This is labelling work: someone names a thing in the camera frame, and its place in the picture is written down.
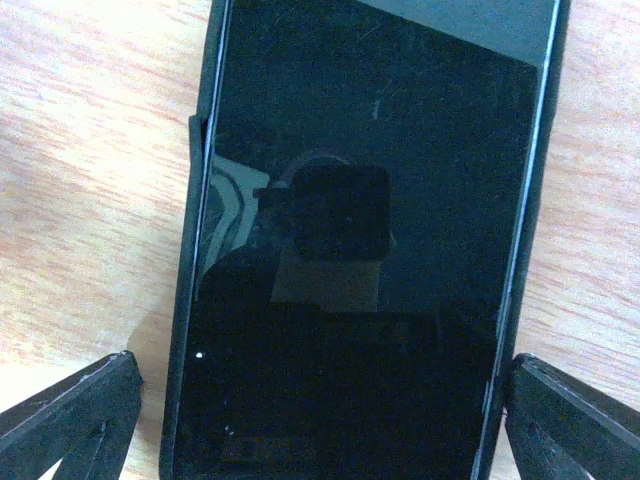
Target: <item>table surface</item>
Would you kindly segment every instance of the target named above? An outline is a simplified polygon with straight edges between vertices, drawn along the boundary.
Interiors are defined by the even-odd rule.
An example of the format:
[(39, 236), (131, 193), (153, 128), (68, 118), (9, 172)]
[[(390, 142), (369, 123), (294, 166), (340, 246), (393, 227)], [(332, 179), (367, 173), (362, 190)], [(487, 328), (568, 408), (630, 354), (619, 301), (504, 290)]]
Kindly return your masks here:
[[(128, 348), (157, 478), (209, 2), (0, 2), (0, 410)], [(640, 4), (574, 0), (517, 351), (640, 409)], [(504, 436), (493, 477), (518, 478)]]

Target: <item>smartphone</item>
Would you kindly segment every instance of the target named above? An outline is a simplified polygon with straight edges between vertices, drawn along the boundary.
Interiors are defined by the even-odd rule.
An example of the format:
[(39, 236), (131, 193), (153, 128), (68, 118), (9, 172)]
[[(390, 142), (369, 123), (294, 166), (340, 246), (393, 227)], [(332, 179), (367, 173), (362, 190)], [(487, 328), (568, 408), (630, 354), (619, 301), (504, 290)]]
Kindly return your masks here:
[(488, 478), (564, 0), (227, 0), (163, 478)]

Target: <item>wood grain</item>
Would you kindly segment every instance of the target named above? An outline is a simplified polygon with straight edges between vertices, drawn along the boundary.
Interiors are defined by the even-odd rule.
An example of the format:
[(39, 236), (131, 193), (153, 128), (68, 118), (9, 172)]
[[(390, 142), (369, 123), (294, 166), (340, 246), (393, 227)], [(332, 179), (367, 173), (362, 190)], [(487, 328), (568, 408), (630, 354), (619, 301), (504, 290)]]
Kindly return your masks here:
[[(157, 478), (205, 1), (0, 2), (0, 409), (130, 348)], [(574, 0), (518, 351), (640, 409), (640, 4)], [(501, 437), (493, 478), (518, 478)]]

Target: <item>black screen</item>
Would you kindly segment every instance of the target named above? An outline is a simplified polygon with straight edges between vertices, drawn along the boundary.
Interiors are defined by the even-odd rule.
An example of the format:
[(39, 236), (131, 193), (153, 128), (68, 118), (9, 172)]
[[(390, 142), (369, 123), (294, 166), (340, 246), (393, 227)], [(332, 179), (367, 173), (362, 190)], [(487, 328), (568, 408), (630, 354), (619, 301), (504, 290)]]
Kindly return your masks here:
[(179, 478), (468, 478), (537, 75), (356, 1), (234, 3)]

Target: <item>glossy screen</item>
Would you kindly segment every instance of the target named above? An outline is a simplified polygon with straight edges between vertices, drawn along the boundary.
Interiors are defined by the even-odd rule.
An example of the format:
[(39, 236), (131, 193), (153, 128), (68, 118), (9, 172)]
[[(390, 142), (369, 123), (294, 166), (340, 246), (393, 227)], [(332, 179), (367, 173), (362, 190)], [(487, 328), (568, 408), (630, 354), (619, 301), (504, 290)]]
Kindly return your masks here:
[(537, 78), (359, 2), (235, 2), (178, 478), (469, 477)]

